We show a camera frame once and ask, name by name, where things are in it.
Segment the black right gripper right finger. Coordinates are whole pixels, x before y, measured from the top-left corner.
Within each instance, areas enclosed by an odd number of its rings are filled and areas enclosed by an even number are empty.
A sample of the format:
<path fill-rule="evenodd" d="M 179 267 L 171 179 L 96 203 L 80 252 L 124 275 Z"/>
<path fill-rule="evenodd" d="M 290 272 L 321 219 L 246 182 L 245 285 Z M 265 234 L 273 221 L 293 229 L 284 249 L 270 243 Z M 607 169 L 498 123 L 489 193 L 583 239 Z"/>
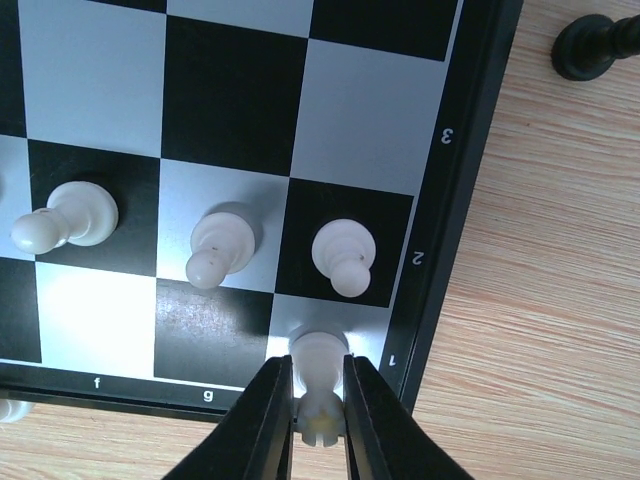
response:
<path fill-rule="evenodd" d="M 404 408 L 368 358 L 343 360 L 350 479 L 469 479 Z"/>

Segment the white pawn g2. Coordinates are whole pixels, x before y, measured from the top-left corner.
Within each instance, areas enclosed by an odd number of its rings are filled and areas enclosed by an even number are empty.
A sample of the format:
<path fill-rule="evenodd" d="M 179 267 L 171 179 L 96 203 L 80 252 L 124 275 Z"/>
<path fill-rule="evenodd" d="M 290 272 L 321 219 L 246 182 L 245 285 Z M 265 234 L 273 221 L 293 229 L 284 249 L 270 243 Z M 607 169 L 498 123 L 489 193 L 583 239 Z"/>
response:
<path fill-rule="evenodd" d="M 204 216 L 190 238 L 187 280 L 198 289 L 213 289 L 244 269 L 254 255 L 255 233 L 241 216 L 215 212 Z"/>

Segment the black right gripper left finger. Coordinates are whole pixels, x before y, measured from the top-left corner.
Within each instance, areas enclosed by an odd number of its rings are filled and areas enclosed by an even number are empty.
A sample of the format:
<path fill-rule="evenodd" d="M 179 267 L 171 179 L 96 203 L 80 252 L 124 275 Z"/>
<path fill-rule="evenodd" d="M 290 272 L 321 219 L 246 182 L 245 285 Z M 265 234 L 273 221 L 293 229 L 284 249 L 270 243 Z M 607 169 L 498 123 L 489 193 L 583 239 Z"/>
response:
<path fill-rule="evenodd" d="M 293 449 L 293 368 L 267 360 L 212 433 L 167 479 L 289 479 Z"/>

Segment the white pawn h2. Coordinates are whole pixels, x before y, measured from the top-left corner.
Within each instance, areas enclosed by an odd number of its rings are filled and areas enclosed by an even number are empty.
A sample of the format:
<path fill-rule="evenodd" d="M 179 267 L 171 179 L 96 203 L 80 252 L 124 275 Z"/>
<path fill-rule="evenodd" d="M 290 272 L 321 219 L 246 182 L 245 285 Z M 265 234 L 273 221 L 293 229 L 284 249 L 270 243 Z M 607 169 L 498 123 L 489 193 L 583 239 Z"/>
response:
<path fill-rule="evenodd" d="M 376 242 L 370 231 L 351 219 L 326 223 L 311 247 L 314 266 L 342 297 L 356 298 L 370 286 Z"/>

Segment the white rook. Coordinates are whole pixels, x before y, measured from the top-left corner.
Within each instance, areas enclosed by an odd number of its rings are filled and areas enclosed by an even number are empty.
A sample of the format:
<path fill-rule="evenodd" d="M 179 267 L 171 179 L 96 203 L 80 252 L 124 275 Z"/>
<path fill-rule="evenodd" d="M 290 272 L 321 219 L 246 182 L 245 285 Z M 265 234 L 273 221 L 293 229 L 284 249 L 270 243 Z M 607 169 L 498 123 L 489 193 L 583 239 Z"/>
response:
<path fill-rule="evenodd" d="M 297 407 L 302 441 L 314 447 L 331 447 L 346 431 L 342 385 L 343 360 L 348 349 L 338 337 L 310 332 L 293 342 L 290 354 L 297 381 L 304 390 Z"/>

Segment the white pawn f2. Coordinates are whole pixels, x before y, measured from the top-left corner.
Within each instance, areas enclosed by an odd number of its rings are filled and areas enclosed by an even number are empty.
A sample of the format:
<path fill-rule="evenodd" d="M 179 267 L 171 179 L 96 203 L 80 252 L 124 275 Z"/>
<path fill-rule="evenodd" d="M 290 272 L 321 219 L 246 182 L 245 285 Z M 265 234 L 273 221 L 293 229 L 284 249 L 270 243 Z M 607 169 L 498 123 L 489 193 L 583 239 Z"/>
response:
<path fill-rule="evenodd" d="M 14 221 L 10 238 L 21 251 L 41 255 L 65 244 L 98 245 L 115 231 L 119 209 L 98 184 L 70 181 L 57 186 L 46 206 Z"/>

